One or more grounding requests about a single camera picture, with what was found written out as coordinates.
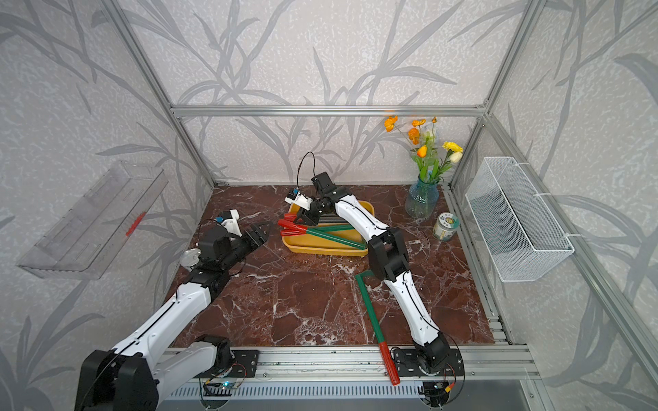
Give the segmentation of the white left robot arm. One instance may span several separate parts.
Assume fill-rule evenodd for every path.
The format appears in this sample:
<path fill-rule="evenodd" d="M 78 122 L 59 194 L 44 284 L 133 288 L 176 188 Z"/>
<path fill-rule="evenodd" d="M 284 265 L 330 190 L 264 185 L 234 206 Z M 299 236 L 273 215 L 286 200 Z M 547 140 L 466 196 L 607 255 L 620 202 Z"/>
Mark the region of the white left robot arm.
<path fill-rule="evenodd" d="M 231 371 L 235 362 L 225 337 L 203 336 L 175 356 L 166 352 L 186 326 L 221 294 L 231 269 L 267 243 L 272 224 L 240 231 L 226 219 L 183 253 L 188 277 L 142 326 L 110 350 L 96 350 L 82 364 L 77 410 L 154 410 L 196 376 Z"/>

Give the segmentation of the green hoe red grip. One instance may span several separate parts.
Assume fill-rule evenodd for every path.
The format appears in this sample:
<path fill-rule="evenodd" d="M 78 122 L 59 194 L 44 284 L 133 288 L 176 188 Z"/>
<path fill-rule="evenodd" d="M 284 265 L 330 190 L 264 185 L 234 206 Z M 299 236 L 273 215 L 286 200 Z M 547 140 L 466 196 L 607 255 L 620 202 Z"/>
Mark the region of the green hoe red grip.
<path fill-rule="evenodd" d="M 281 231 L 282 236 L 306 235 L 309 229 L 316 232 L 327 232 L 327 233 L 350 231 L 351 229 L 353 229 L 353 227 L 349 224 L 334 224 L 334 225 L 330 224 L 323 226 L 308 227 L 301 224 L 294 224 L 293 222 L 287 220 L 280 220 L 278 222 L 278 226 L 282 229 Z"/>
<path fill-rule="evenodd" d="M 346 246 L 346 248 L 353 248 L 357 250 L 365 250 L 367 248 L 365 243 L 362 241 L 355 241 L 355 240 L 343 238 L 341 236 L 335 235 L 334 232 L 333 233 L 316 232 L 309 229 L 308 233 L 302 236 L 311 236 L 314 238 L 319 238 L 322 239 L 323 241 L 329 241 L 332 244 L 340 244 L 342 246 Z"/>
<path fill-rule="evenodd" d="M 386 373 L 391 381 L 392 386 L 398 386 L 401 383 L 401 380 L 399 378 L 399 373 L 398 370 L 394 364 L 394 361 L 392 359 L 389 347 L 387 345 L 386 339 L 383 335 L 383 332 L 380 328 L 380 322 L 377 318 L 376 311 L 374 309 L 374 306 L 372 304 L 372 301 L 369 297 L 368 294 L 368 288 L 365 284 L 364 279 L 366 277 L 373 277 L 375 274 L 373 274 L 372 271 L 367 270 L 366 272 L 362 272 L 359 274 L 356 274 L 355 279 L 356 283 L 358 285 L 359 291 L 361 293 L 361 296 L 363 298 L 363 302 L 368 314 L 368 318 L 370 320 L 370 323 L 372 325 L 372 328 L 375 333 L 375 339 L 378 343 L 378 347 L 380 350 L 380 355 L 382 358 L 382 362 L 384 364 Z"/>

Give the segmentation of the clear acrylic wall shelf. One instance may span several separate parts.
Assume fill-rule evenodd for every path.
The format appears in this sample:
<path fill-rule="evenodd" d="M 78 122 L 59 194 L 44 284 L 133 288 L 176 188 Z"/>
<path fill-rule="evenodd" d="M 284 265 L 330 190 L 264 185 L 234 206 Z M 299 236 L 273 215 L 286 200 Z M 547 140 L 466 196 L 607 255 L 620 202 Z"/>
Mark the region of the clear acrylic wall shelf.
<path fill-rule="evenodd" d="M 167 183 L 160 167 L 119 160 L 17 266 L 42 279 L 100 279 Z"/>

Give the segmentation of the right circuit board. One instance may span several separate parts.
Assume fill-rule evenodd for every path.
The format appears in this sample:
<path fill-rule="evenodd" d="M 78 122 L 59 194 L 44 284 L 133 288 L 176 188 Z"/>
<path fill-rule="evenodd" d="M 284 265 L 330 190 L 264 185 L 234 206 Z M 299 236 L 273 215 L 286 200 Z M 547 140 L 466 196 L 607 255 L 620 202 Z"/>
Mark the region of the right circuit board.
<path fill-rule="evenodd" d="M 455 382 L 423 382 L 419 389 L 422 402 L 431 409 L 441 409 L 451 401 L 451 392 L 456 385 Z"/>

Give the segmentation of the blue glass vase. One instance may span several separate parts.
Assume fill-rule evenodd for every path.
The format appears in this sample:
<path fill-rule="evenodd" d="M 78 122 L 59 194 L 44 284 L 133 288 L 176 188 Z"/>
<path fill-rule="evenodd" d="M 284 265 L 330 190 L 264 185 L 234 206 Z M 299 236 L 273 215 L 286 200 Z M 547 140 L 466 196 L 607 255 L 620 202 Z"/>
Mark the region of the blue glass vase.
<path fill-rule="evenodd" d="M 418 178 L 416 183 L 410 187 L 405 210 L 413 219 L 428 219 L 434 212 L 439 198 L 440 191 L 437 184 L 425 183 Z"/>

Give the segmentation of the circuit board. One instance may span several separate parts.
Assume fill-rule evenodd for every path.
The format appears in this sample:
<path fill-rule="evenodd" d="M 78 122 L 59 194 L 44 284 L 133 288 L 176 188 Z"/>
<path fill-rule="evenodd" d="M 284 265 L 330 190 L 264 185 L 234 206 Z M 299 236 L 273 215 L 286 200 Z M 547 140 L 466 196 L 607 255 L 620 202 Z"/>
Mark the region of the circuit board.
<path fill-rule="evenodd" d="M 230 397 L 244 383 L 244 378 L 236 380 L 213 380 L 209 379 L 200 386 L 203 397 Z"/>
<path fill-rule="evenodd" d="M 423 382 L 419 389 L 422 402 L 431 409 L 441 409 L 451 401 L 451 392 L 456 385 L 455 382 Z"/>

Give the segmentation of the grey hoe red grip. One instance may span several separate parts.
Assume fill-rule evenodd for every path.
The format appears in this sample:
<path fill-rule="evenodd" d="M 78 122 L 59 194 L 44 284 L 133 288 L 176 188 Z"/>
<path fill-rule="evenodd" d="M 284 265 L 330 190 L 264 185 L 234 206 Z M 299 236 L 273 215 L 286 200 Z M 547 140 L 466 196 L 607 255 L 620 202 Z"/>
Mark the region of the grey hoe red grip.
<path fill-rule="evenodd" d="M 308 223 L 310 225 L 322 225 L 322 224 L 349 224 L 349 222 L 339 216 L 321 216 L 317 222 L 308 217 Z"/>

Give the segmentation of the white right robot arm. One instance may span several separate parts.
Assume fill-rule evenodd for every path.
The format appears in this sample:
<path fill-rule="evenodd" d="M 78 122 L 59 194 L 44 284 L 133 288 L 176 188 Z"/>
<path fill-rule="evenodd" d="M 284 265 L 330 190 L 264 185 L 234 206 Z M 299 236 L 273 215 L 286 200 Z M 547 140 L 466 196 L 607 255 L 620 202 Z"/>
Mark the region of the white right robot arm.
<path fill-rule="evenodd" d="M 366 211 L 359 200 L 344 187 L 334 184 L 327 173 L 312 178 L 317 195 L 308 197 L 293 188 L 285 201 L 298 207 L 296 218 L 284 219 L 282 227 L 305 231 L 312 236 L 326 236 L 320 218 L 335 213 L 351 225 L 368 246 L 370 271 L 394 295 L 411 331 L 419 368 L 428 376 L 450 371 L 464 372 L 461 353 L 452 337 L 432 320 L 416 290 L 403 232 L 381 222 Z"/>

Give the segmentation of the tin can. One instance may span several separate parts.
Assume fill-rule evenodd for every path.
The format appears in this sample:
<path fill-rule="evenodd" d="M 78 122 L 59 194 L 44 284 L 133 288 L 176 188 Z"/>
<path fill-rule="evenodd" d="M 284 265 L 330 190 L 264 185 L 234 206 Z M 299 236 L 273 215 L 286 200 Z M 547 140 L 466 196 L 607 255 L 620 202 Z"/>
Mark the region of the tin can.
<path fill-rule="evenodd" d="M 202 252 L 199 248 L 190 248 L 186 250 L 179 259 L 179 265 L 191 272 L 199 263 Z"/>

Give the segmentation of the yellow plastic storage box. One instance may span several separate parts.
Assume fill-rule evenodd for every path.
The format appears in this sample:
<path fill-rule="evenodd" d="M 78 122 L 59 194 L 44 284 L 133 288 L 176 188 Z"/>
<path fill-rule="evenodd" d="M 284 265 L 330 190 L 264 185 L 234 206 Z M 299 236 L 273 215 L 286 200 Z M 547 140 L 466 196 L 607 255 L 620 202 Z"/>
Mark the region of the yellow plastic storage box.
<path fill-rule="evenodd" d="M 306 233 L 295 236 L 282 236 L 282 241 L 286 248 L 293 253 L 335 255 L 346 257 L 364 257 L 368 255 L 368 246 L 366 241 L 360 236 L 355 229 L 345 231 L 331 231 L 330 235 L 344 238 L 349 241 L 360 242 L 365 249 L 350 247 L 349 245 L 312 236 Z"/>

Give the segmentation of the left circuit board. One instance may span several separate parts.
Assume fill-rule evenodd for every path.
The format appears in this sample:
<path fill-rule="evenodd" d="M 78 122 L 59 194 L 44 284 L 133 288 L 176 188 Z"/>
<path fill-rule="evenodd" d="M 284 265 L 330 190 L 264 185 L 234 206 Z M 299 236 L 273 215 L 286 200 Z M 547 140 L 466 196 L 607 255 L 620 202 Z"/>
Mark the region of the left circuit board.
<path fill-rule="evenodd" d="M 244 378 L 236 380 L 213 380 L 209 379 L 200 386 L 203 397 L 230 397 L 244 383 Z"/>

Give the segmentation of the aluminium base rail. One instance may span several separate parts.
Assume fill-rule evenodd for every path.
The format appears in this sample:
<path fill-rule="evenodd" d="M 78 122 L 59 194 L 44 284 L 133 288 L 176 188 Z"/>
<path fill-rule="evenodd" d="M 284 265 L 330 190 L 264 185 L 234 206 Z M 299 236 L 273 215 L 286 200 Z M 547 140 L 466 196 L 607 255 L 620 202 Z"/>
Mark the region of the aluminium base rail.
<path fill-rule="evenodd" d="M 239 400 L 420 399 L 423 382 L 455 382 L 451 394 L 464 395 L 479 382 L 517 381 L 523 388 L 540 373 L 524 345 L 461 345 L 464 372 L 423 373 L 412 348 L 393 349 L 400 385 L 392 386 L 375 346 L 260 347 L 235 351 L 240 362 L 224 377 L 195 377 L 174 391 L 172 401 L 201 400 L 215 405 Z M 244 378 L 230 397 L 203 397 L 206 380 Z"/>

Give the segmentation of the small labelled glass jar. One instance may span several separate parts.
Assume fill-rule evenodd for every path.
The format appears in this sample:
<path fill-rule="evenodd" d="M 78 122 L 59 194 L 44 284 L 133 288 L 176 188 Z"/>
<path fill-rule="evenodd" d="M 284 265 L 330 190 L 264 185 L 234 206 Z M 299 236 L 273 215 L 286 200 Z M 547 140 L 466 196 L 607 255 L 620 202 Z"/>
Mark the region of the small labelled glass jar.
<path fill-rule="evenodd" d="M 459 227 L 459 218 L 451 212 L 442 212 L 436 220 L 433 234 L 439 241 L 450 241 Z"/>

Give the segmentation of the artificial flower bouquet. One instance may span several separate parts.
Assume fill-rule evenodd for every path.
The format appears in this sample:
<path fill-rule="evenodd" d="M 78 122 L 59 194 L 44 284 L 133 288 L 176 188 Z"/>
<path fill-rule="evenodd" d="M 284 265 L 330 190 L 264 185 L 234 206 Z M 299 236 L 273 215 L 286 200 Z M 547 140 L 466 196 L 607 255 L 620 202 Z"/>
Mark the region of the artificial flower bouquet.
<path fill-rule="evenodd" d="M 421 182 L 431 185 L 442 183 L 445 174 L 464 156 L 464 149 L 453 141 L 439 144 L 436 117 L 430 120 L 428 126 L 426 119 L 412 120 L 408 131 L 403 131 L 398 122 L 397 116 L 389 116 L 384 120 L 384 129 L 387 133 L 398 131 L 411 143 L 410 156 L 418 168 Z"/>

